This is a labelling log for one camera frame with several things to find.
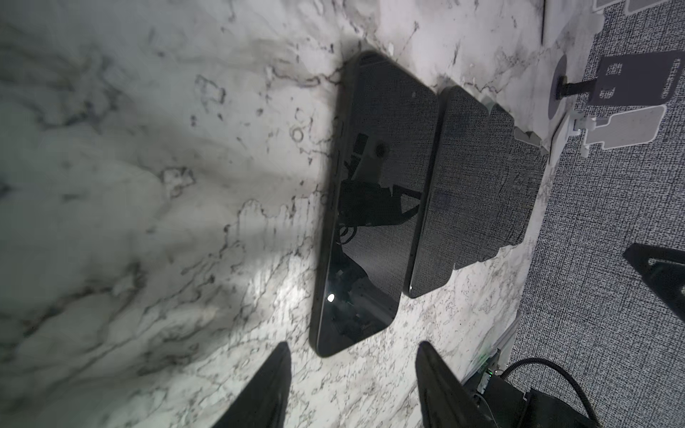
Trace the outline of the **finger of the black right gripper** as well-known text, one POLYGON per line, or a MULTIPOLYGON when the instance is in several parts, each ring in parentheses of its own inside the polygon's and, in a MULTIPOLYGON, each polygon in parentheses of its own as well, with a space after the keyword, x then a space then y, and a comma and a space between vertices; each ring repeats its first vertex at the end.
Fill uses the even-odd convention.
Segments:
POLYGON ((634 243, 623 257, 651 292, 684 321, 684 251, 634 243))

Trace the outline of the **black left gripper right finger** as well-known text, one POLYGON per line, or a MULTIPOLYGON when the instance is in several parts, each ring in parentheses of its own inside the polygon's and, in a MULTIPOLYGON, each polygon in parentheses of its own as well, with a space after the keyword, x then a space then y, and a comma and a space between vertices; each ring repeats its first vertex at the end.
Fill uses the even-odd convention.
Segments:
POLYGON ((496 426, 476 406, 430 342, 419 344, 415 366, 424 427, 496 426))

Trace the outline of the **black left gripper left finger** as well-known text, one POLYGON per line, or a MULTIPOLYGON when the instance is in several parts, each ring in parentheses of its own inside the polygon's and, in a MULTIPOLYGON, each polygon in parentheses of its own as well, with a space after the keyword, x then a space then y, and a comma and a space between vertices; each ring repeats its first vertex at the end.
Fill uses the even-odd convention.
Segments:
POLYGON ((213 427, 283 427, 291 383, 291 351, 280 342, 213 427))

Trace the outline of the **black phone white stripe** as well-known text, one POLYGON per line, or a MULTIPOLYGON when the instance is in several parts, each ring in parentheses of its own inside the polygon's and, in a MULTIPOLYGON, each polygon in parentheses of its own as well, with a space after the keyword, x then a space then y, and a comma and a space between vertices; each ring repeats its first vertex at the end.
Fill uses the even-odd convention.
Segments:
POLYGON ((344 69, 310 345, 331 357, 397 315, 424 210, 439 105, 381 53, 344 69))

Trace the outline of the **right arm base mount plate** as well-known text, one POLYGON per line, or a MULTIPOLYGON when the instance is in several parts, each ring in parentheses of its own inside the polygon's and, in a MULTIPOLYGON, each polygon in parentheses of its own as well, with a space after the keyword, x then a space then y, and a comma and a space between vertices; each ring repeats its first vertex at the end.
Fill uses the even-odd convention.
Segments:
POLYGON ((476 359, 463 385, 471 395, 483 394, 490 379, 501 369, 501 348, 494 348, 476 359))

